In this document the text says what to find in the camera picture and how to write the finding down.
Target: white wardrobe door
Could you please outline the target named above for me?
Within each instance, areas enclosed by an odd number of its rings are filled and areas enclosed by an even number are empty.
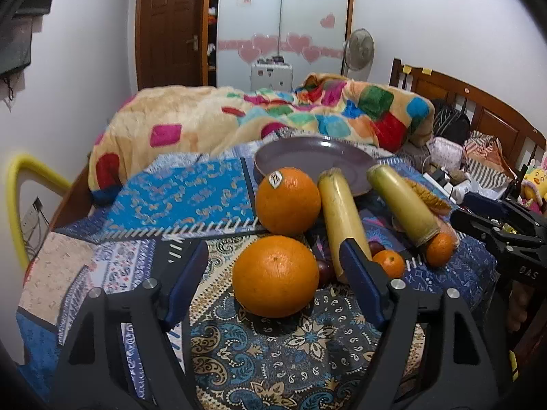
[[[219,0],[217,86],[251,90],[251,63],[277,53],[281,0]]]
[[[283,0],[281,55],[293,66],[293,87],[310,72],[340,73],[348,0]]]

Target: yellow-green sugarcane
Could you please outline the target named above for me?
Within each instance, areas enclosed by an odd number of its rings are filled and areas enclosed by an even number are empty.
[[[393,168],[374,165],[367,171],[366,177],[414,245],[423,245],[439,233],[433,213]]]
[[[340,264],[340,244],[347,238],[354,238],[369,260],[372,260],[369,243],[349,184],[339,168],[332,168],[319,175],[317,187],[321,194],[326,234],[334,272],[340,282],[347,283]]]

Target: pink pouch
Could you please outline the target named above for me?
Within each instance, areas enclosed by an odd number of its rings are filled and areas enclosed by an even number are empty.
[[[438,167],[446,167],[447,170],[459,169],[463,146],[447,140],[443,137],[434,137],[427,143],[431,153],[431,162]]]

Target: pink heart decal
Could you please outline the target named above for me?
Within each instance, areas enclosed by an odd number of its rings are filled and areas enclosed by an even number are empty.
[[[302,50],[305,47],[308,47],[311,45],[311,37],[309,35],[298,35],[289,33],[286,36],[286,42],[289,43],[289,46],[291,46],[291,49],[296,52],[296,54],[300,55],[302,54]]]
[[[325,29],[332,29],[335,22],[336,19],[334,18],[334,15],[329,13],[324,19],[321,20],[321,26],[323,26]]]
[[[307,46],[302,49],[302,55],[308,63],[313,63],[321,56],[321,49],[317,46]]]
[[[241,46],[237,52],[241,59],[249,64],[261,54],[261,50],[253,46]]]
[[[261,55],[265,56],[268,52],[277,50],[277,36],[275,35],[253,35],[253,46],[261,50]]]

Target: brown wooden door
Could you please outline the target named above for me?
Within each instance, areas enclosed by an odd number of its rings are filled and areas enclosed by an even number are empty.
[[[202,0],[138,0],[139,89],[201,82]]]

